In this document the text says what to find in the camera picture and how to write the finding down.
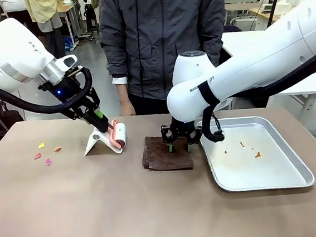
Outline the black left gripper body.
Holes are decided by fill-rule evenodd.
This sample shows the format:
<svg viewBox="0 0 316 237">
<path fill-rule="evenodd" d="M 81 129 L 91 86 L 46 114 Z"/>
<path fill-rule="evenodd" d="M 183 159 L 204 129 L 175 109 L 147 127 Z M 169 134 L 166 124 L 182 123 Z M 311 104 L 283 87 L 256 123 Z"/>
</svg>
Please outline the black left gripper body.
<svg viewBox="0 0 316 237">
<path fill-rule="evenodd" d="M 39 90 L 49 91 L 62 103 L 71 100 L 74 102 L 70 108 L 60 111 L 61 114 L 70 119 L 83 119 L 85 113 L 98 109 L 100 105 L 100 99 L 92 87 L 93 81 L 91 72 L 78 72 L 77 74 L 83 74 L 85 77 L 83 89 L 80 87 L 81 84 L 75 74 L 65 76 L 57 85 L 52 85 L 47 81 L 43 85 L 38 86 Z"/>
</svg>

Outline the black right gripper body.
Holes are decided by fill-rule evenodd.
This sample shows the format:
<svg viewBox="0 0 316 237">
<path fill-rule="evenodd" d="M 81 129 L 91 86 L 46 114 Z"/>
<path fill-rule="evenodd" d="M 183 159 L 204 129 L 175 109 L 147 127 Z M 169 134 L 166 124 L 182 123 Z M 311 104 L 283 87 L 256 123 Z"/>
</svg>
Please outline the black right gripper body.
<svg viewBox="0 0 316 237">
<path fill-rule="evenodd" d="M 170 125 L 161 126 L 162 141 L 171 146 L 178 138 L 185 138 L 187 144 L 199 143 L 202 128 L 192 122 L 180 122 L 172 117 Z"/>
</svg>

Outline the person's right hand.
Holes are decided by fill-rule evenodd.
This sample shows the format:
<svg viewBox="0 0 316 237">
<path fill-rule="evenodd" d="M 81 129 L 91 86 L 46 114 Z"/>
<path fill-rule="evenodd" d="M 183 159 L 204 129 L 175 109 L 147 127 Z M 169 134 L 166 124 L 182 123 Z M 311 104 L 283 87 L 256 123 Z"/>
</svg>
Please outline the person's right hand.
<svg viewBox="0 0 316 237">
<path fill-rule="evenodd" d="M 129 98 L 119 100 L 119 103 L 120 103 L 120 108 L 121 108 L 121 111 L 120 111 L 121 116 L 128 117 L 128 116 L 136 115 L 135 109 L 132 105 L 132 102 L 130 102 Z"/>
</svg>

